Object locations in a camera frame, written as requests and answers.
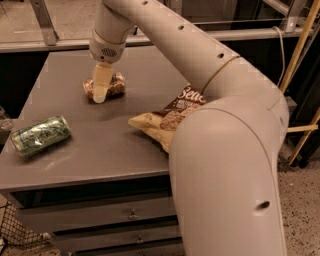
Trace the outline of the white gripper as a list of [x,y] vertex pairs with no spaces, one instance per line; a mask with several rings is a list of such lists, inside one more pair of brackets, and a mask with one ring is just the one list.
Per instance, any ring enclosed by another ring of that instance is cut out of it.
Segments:
[[117,62],[126,46],[125,33],[111,33],[106,37],[96,30],[92,31],[89,50],[93,59],[100,61],[96,64],[93,73],[93,100],[103,103],[110,86],[114,68],[112,63]]

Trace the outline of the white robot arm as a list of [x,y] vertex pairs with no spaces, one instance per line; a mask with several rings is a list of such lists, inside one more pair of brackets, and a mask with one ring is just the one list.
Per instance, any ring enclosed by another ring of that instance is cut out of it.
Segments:
[[133,27],[207,100],[178,126],[169,153],[186,256],[287,256],[277,178],[283,93],[158,0],[98,0],[92,57],[118,61]]

